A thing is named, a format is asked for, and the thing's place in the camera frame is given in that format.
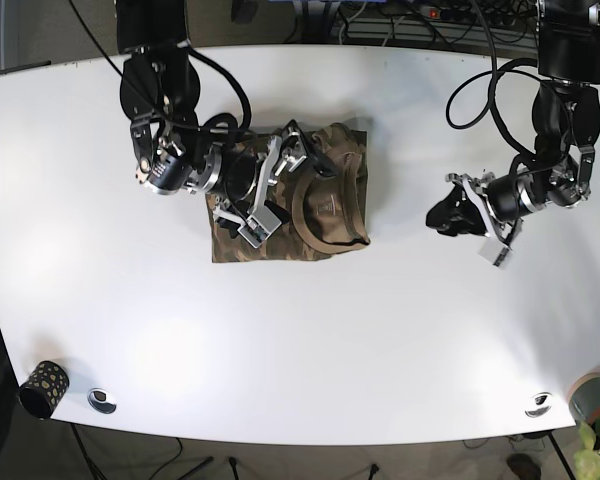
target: electrical cable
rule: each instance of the electrical cable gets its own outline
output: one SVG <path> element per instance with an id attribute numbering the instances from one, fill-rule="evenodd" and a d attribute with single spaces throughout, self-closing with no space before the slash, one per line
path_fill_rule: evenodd
<path id="1" fill-rule="evenodd" d="M 493 32 L 491 32 L 491 35 L 493 35 L 493 38 L 498 40 L 500 43 L 513 44 L 513 43 L 518 43 L 520 40 L 522 40 L 527 35 L 528 31 L 529 31 L 529 24 L 525 21 L 524 22 L 524 31 L 512 40 L 505 40 L 504 38 L 497 36 Z"/>
<path id="2" fill-rule="evenodd" d="M 176 455 L 171 458 L 170 460 L 166 461 L 165 463 L 163 463 L 160 467 L 158 467 L 158 469 L 153 472 L 153 475 L 151 475 L 149 477 L 149 480 L 153 480 L 156 475 L 158 475 L 158 473 L 160 473 L 160 471 L 164 468 L 167 467 L 167 465 L 171 465 L 173 462 L 175 462 L 178 458 L 180 458 L 180 455 L 182 455 L 182 450 L 184 450 L 184 447 L 182 446 L 182 442 L 180 441 L 179 438 L 176 438 L 176 441 L 178 442 L 178 446 L 179 446 L 179 450 L 178 453 L 176 453 Z"/>
<path id="3" fill-rule="evenodd" d="M 484 447 L 489 442 L 489 440 L 491 440 L 491 439 L 487 438 L 482 443 L 480 443 L 478 445 L 472 445 L 472 446 L 467 445 L 467 441 L 463 440 L 462 444 L 464 445 L 464 448 L 466 448 L 467 450 L 477 450 L 479 448 Z"/>
<path id="4" fill-rule="evenodd" d="M 95 462 L 93 460 L 91 460 L 91 457 L 89 457 L 89 454 L 87 453 L 87 449 L 84 448 L 84 444 L 82 443 L 82 438 L 80 438 L 80 434 L 78 433 L 78 429 L 76 428 L 75 423 L 71 423 L 70 425 L 71 425 L 71 431 L 73 432 L 73 436 L 75 437 L 76 441 L 78 442 L 78 447 L 80 447 L 80 452 L 82 453 L 82 457 L 84 458 L 84 461 L 87 463 L 87 467 L 89 467 L 89 471 L 91 472 L 91 475 L 93 476 L 93 480 L 107 480 L 107 477 L 104 476 L 104 474 L 98 468 L 98 466 L 95 464 Z"/>
<path id="5" fill-rule="evenodd" d="M 206 57 L 200 52 L 197 52 L 191 45 L 189 45 L 189 47 L 187 48 L 191 57 L 195 58 L 199 62 L 204 63 L 208 67 L 211 67 L 220 75 L 222 75 L 227 82 L 229 82 L 231 88 L 233 88 L 234 92 L 236 92 L 236 95 L 238 96 L 238 99 L 240 100 L 240 105 L 242 107 L 242 123 L 240 124 L 239 129 L 242 131 L 248 130 L 251 126 L 251 104 L 249 103 L 249 98 L 247 97 L 245 91 L 242 89 L 240 83 L 238 83 L 235 77 L 231 75 L 231 73 L 229 73 L 229 71 L 227 71 L 224 67 L 221 67 L 209 57 Z"/>
<path id="6" fill-rule="evenodd" d="M 395 36 L 396 36 L 396 28 L 399 27 L 402 22 L 404 22 L 405 18 L 407 18 L 406 15 L 403 15 L 398 20 L 396 20 L 395 23 L 393 23 L 393 17 L 391 18 L 391 30 L 389 30 L 389 32 L 387 33 L 387 36 L 384 37 L 384 40 L 382 41 L 382 46 L 383 47 L 387 46 L 387 42 L 391 38 L 392 34 L 393 34 L 393 37 L 395 38 Z"/>
<path id="7" fill-rule="evenodd" d="M 447 102 L 447 108 L 446 108 L 446 117 L 447 117 L 447 123 L 449 124 L 449 126 L 455 130 L 466 130 L 467 128 L 471 128 L 474 125 L 478 124 L 489 112 L 489 110 L 491 109 L 491 106 L 493 105 L 493 102 L 495 101 L 496 98 L 496 85 L 498 83 L 498 57 L 496 54 L 496 46 L 493 42 L 493 37 L 491 36 L 491 29 L 489 28 L 489 25 L 487 24 L 487 21 L 484 18 L 484 15 L 482 14 L 482 10 L 480 9 L 480 6 L 478 5 L 478 3 L 476 2 L 476 0 L 470 0 L 474 10 L 476 11 L 476 15 L 478 16 L 478 21 L 480 22 L 480 25 L 482 25 L 482 28 L 484 29 L 484 33 L 487 36 L 487 43 L 489 44 L 489 50 L 491 52 L 491 80 L 489 81 L 489 90 L 487 93 L 487 103 L 485 103 L 482 111 L 478 114 L 477 117 L 475 117 L 473 120 L 471 120 L 468 123 L 465 124 L 456 124 L 451 120 L 451 115 L 450 115 L 450 111 L 451 111 L 451 104 L 453 103 L 453 99 L 456 97 L 456 95 L 467 85 L 469 85 L 471 82 L 473 82 L 475 80 L 475 78 L 473 80 L 469 80 L 465 83 L 463 83 L 455 92 L 453 92 L 451 94 L 451 97 L 449 97 L 449 100 Z"/>
<path id="8" fill-rule="evenodd" d="M 124 74 L 120 71 L 120 69 L 116 66 L 116 64 L 113 63 L 113 61 L 111 60 L 111 57 L 109 57 L 109 55 L 107 55 L 107 52 L 104 51 L 104 49 L 102 48 L 102 46 L 100 45 L 98 40 L 95 38 L 95 36 L 91 32 L 91 30 L 89 29 L 87 24 L 85 23 L 84 19 L 82 18 L 82 15 L 80 15 L 80 12 L 76 8 L 75 4 L 73 3 L 73 0 L 67 0 L 67 1 L 69 2 L 69 5 L 71 6 L 71 9 L 73 10 L 73 13 L 75 14 L 76 18 L 78 19 L 78 22 L 80 22 L 82 29 L 85 31 L 85 33 L 87 34 L 87 36 L 89 37 L 89 39 L 91 40 L 93 45 L 96 47 L 98 52 L 100 52 L 100 55 L 102 55 L 102 57 L 107 61 L 107 63 L 111 66 L 111 68 L 113 68 L 113 70 L 118 74 L 118 76 L 122 79 L 122 81 L 131 89 L 131 91 L 133 91 L 133 93 L 135 93 L 148 107 L 150 107 L 153 110 L 153 113 L 155 115 L 157 115 L 162 120 L 169 122 L 173 126 L 178 127 L 178 128 L 184 128 L 184 129 L 188 129 L 188 130 L 196 130 L 198 132 L 211 131 L 210 129 L 205 129 L 204 127 L 200 127 L 199 125 L 196 125 L 196 124 L 183 123 L 183 122 L 178 122 L 178 121 L 173 120 L 171 117 L 169 117 L 167 114 L 165 114 L 162 111 L 161 107 L 159 107 L 158 105 L 154 104 L 151 100 L 146 98 L 146 96 L 140 92 L 139 88 L 137 88 L 137 86 L 134 85 L 133 82 L 131 82 L 128 78 L 126 78 L 124 76 Z M 204 55 L 202 55 L 198 52 L 196 52 L 196 54 L 200 58 L 204 57 Z M 206 63 L 207 65 L 211 66 L 212 68 L 215 68 L 212 66 L 212 64 L 219 66 L 217 63 L 213 62 L 212 60 L 208 59 L 207 57 L 204 57 L 204 59 L 206 61 L 205 60 L 200 60 L 200 61 L 202 61 L 203 63 Z M 224 73 L 222 71 L 218 70 L 218 73 L 220 73 L 224 76 Z M 236 91 L 236 94 L 238 95 L 238 98 L 240 98 L 240 93 L 238 93 L 238 91 Z M 251 121 L 250 116 L 251 116 L 251 111 L 249 109 L 249 122 Z M 246 117 L 247 117 L 247 114 L 246 114 L 246 112 L 244 112 L 243 113 L 243 124 L 246 124 L 246 122 L 244 121 L 244 119 Z M 248 131 L 248 127 L 246 129 L 243 129 L 243 128 L 238 129 L 238 133 L 245 133 L 246 131 Z"/>
<path id="9" fill-rule="evenodd" d="M 476 22 L 477 22 L 477 21 L 478 21 L 478 19 L 477 19 L 477 18 L 475 18 L 475 19 L 473 20 L 473 22 L 471 22 L 471 25 L 469 25 L 469 28 L 467 28 L 467 29 L 466 29 L 466 30 L 465 30 L 465 31 L 462 33 L 462 35 L 460 35 L 458 38 L 456 38 L 455 40 L 452 40 L 452 41 L 451 41 L 451 43 L 453 44 L 453 43 L 459 42 L 459 41 L 460 41 L 460 40 L 462 40 L 464 37 L 466 37 L 466 36 L 469 34 L 469 32 L 470 32 L 470 31 L 473 29 L 473 27 L 475 27 L 475 26 L 476 26 Z"/>
<path id="10" fill-rule="evenodd" d="M 344 43 L 342 43 L 343 42 L 342 35 L 344 34 L 345 28 L 347 31 L 349 30 L 349 26 L 355 21 L 356 18 L 358 18 L 360 15 L 362 15 L 365 8 L 367 8 L 368 3 L 369 2 L 364 2 L 362 4 L 362 7 L 360 7 L 360 10 L 358 10 L 351 17 L 349 17 L 347 19 L 347 21 L 342 25 L 342 27 L 340 27 L 340 32 L 338 33 L 338 40 L 340 41 L 340 45 L 344 45 Z"/>
<path id="11" fill-rule="evenodd" d="M 300 25 L 300 22 L 298 22 L 298 16 L 294 15 L 293 17 L 293 30 L 291 30 L 291 33 L 289 35 L 287 35 L 287 38 L 284 39 L 284 41 L 282 42 L 283 44 L 289 44 L 291 43 L 291 40 L 293 40 L 293 37 L 296 36 L 296 33 L 298 33 L 298 26 Z"/>
<path id="12" fill-rule="evenodd" d="M 347 20 L 347 17 L 344 16 L 344 13 L 342 13 L 342 9 L 339 8 L 336 13 L 340 16 L 340 18 L 342 19 L 342 26 L 345 27 L 344 29 L 344 34 L 345 37 L 349 38 L 349 21 Z"/>

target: black cable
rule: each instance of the black cable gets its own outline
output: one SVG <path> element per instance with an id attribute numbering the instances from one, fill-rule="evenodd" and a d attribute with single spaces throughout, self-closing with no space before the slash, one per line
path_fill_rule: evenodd
<path id="1" fill-rule="evenodd" d="M 478 21 L 478 19 L 474 19 L 473 22 L 471 22 L 471 25 L 469 25 L 469 28 L 467 28 L 464 33 L 462 35 L 460 35 L 458 38 L 456 38 L 455 40 L 452 40 L 451 43 L 456 43 L 459 42 L 460 40 L 462 40 L 464 37 L 467 36 L 467 34 L 473 29 L 473 27 L 476 26 L 476 22 Z"/>
<path id="2" fill-rule="evenodd" d="M 349 20 L 347 20 L 347 17 L 342 13 L 341 8 L 339 8 L 336 13 L 340 15 L 342 23 L 344 23 L 344 38 L 349 39 Z"/>
<path id="3" fill-rule="evenodd" d="M 478 445 L 472 445 L 472 446 L 467 445 L 467 441 L 463 440 L 462 444 L 464 445 L 464 448 L 466 448 L 467 450 L 477 450 L 479 448 L 484 447 L 489 442 L 489 440 L 491 440 L 491 439 L 487 438 L 487 439 L 484 440 L 484 442 L 482 442 L 482 443 L 480 443 Z"/>
<path id="4" fill-rule="evenodd" d="M 293 17 L 293 30 L 291 30 L 291 33 L 289 35 L 287 35 L 287 38 L 284 39 L 284 42 L 282 43 L 291 43 L 291 40 L 293 40 L 293 37 L 296 36 L 296 33 L 298 33 L 298 26 L 300 25 L 300 22 L 298 22 L 298 16 L 294 15 Z"/>
<path id="5" fill-rule="evenodd" d="M 482 25 L 482 28 L 484 29 L 484 33 L 487 36 L 487 43 L 489 44 L 489 50 L 491 51 L 491 80 L 489 81 L 489 90 L 487 93 L 487 103 L 485 103 L 482 111 L 478 114 L 478 116 L 468 123 L 465 123 L 465 124 L 453 123 L 453 121 L 451 120 L 450 111 L 451 111 L 451 104 L 453 103 L 453 99 L 460 92 L 460 90 L 462 90 L 464 87 L 466 87 L 473 80 L 463 83 L 460 86 L 460 88 L 457 89 L 455 92 L 453 92 L 451 97 L 449 97 L 449 101 L 447 102 L 447 108 L 446 108 L 447 123 L 449 124 L 449 126 L 451 128 L 454 128 L 456 130 L 466 130 L 467 128 L 471 128 L 474 125 L 478 124 L 487 115 L 487 113 L 491 109 L 491 106 L 493 105 L 493 102 L 495 101 L 496 85 L 498 83 L 498 57 L 496 54 L 496 46 L 493 43 L 493 37 L 491 36 L 491 29 L 489 29 L 489 25 L 487 24 L 487 21 L 485 20 L 484 15 L 482 14 L 482 10 L 480 9 L 480 6 L 476 2 L 476 0 L 471 0 L 471 3 L 473 5 L 473 8 L 476 11 L 476 15 L 478 16 L 480 25 Z"/>
<path id="6" fill-rule="evenodd" d="M 166 461 L 160 467 L 158 467 L 158 469 L 155 472 L 153 472 L 153 475 L 151 475 L 149 477 L 149 480 L 153 480 L 155 478 L 155 476 L 158 475 L 158 473 L 160 473 L 160 471 L 162 469 L 164 469 L 165 467 L 167 467 L 167 465 L 170 465 L 173 462 L 175 462 L 180 457 L 180 455 L 182 455 L 182 450 L 184 449 L 184 447 L 182 446 L 182 442 L 180 441 L 179 438 L 176 438 L 176 441 L 178 442 L 178 446 L 180 447 L 180 449 L 178 450 L 178 453 L 176 453 L 176 455 L 172 459 Z"/>
<path id="7" fill-rule="evenodd" d="M 567 463 L 567 459 L 564 458 L 564 455 L 562 454 L 562 450 L 560 449 L 560 445 L 558 445 L 558 442 L 556 442 L 556 439 L 553 437 L 553 432 L 549 432 L 549 440 L 551 440 L 551 444 L 553 445 L 553 448 L 555 448 L 556 453 L 558 454 L 558 458 L 560 459 L 560 462 L 562 463 L 562 466 L 564 467 L 565 471 L 567 472 L 567 475 L 569 476 L 569 479 L 570 480 L 576 480 L 575 475 L 571 471 L 571 467 L 569 467 L 569 464 Z"/>
<path id="8" fill-rule="evenodd" d="M 515 37 L 512 40 L 505 40 L 504 38 L 497 36 L 493 32 L 491 32 L 491 35 L 493 35 L 493 38 L 498 40 L 500 43 L 513 44 L 513 43 L 518 43 L 520 40 L 522 40 L 527 35 L 528 31 L 529 31 L 529 24 L 525 21 L 524 22 L 524 31 L 519 36 Z"/>
<path id="9" fill-rule="evenodd" d="M 91 475 L 93 476 L 93 480 L 107 480 L 107 477 L 104 476 L 104 474 L 98 468 L 98 466 L 95 464 L 95 462 L 93 460 L 91 460 L 91 457 L 89 457 L 89 454 L 87 453 L 87 449 L 84 448 L 84 444 L 82 443 L 82 438 L 80 438 L 80 434 L 78 433 L 78 429 L 76 428 L 75 423 L 71 423 L 70 425 L 71 425 L 71 431 L 73 432 L 73 436 L 76 438 L 76 441 L 78 442 L 78 447 L 80 447 L 80 452 L 82 453 L 82 457 L 84 458 L 84 461 L 87 463 L 87 467 L 89 467 L 89 471 L 91 472 Z"/>
<path id="10" fill-rule="evenodd" d="M 102 55 L 102 57 L 107 61 L 107 63 L 111 66 L 111 68 L 113 68 L 113 70 L 120 76 L 120 78 L 122 79 L 122 81 L 131 89 L 131 91 L 133 91 L 133 93 L 135 93 L 145 104 L 147 104 L 147 106 L 149 106 L 153 110 L 154 114 L 156 114 L 162 120 L 171 123 L 175 127 L 185 128 L 185 129 L 188 129 L 188 130 L 196 130 L 196 131 L 199 131 L 199 132 L 200 131 L 209 131 L 208 129 L 205 129 L 204 127 L 200 127 L 199 125 L 196 125 L 196 124 L 183 123 L 183 122 L 178 122 L 178 121 L 173 120 L 171 117 L 169 117 L 167 114 L 165 114 L 164 111 L 162 111 L 162 108 L 160 106 L 154 104 L 151 100 L 149 100 L 148 98 L 146 98 L 146 96 L 143 95 L 140 92 L 140 90 L 136 87 L 136 85 L 134 85 L 133 82 L 131 82 L 128 78 L 126 78 L 124 76 L 124 74 L 120 71 L 120 69 L 116 66 L 116 64 L 113 63 L 113 61 L 111 60 L 111 58 L 109 57 L 109 55 L 107 55 L 107 52 L 104 51 L 104 49 L 102 48 L 102 46 L 100 45 L 100 43 L 98 42 L 98 40 L 96 40 L 96 37 L 93 35 L 93 33 L 91 33 L 91 30 L 89 29 L 89 27 L 87 26 L 87 24 L 83 20 L 82 15 L 80 15 L 80 12 L 76 8 L 75 4 L 73 3 L 73 0 L 68 0 L 68 2 L 69 2 L 69 5 L 71 6 L 71 9 L 73 10 L 73 13 L 75 14 L 76 18 L 78 19 L 78 22 L 80 22 L 80 25 L 82 26 L 82 29 L 88 35 L 89 39 L 91 40 L 91 42 L 93 43 L 93 45 L 96 47 L 96 49 L 98 50 L 98 52 L 100 52 L 100 55 Z M 247 118 L 247 112 L 246 111 L 244 112 L 243 116 L 244 116 L 244 118 L 243 118 L 243 124 L 246 124 L 246 122 L 244 121 Z M 250 123 L 251 122 L 251 110 L 250 109 L 249 109 L 249 117 L 248 117 L 248 119 L 249 119 L 249 123 Z M 238 129 L 239 130 L 238 133 L 244 133 L 246 130 L 248 130 L 248 128 L 249 127 L 247 127 L 246 129 L 242 129 L 242 128 Z"/>
<path id="11" fill-rule="evenodd" d="M 249 103 L 249 98 L 247 94 L 242 89 L 242 86 L 235 79 L 231 73 L 229 73 L 224 67 L 218 65 L 216 62 L 211 60 L 209 57 L 197 52 L 192 46 L 187 47 L 189 50 L 189 55 L 198 60 L 199 62 L 204 63 L 205 65 L 213 68 L 216 72 L 222 75 L 231 88 L 233 88 L 236 95 L 238 95 L 238 99 L 240 100 L 240 105 L 242 106 L 242 123 L 240 124 L 240 130 L 243 132 L 248 130 L 251 126 L 251 104 Z"/>

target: folded cloth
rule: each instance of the folded cloth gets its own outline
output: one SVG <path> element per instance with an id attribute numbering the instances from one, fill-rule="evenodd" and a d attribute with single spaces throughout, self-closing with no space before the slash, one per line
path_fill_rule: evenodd
<path id="1" fill-rule="evenodd" d="M 229 230 L 219 227 L 212 214 L 215 196 L 207 195 L 214 263 L 316 261 L 369 245 L 364 226 L 368 179 L 366 132 L 334 123 L 311 137 L 339 173 L 323 178 L 309 162 L 293 173 L 283 172 L 277 185 L 269 188 L 267 199 L 289 212 L 291 221 L 280 226 L 260 248 L 253 248 L 241 236 L 231 238 Z M 266 141 L 263 138 L 254 148 L 266 151 Z"/>

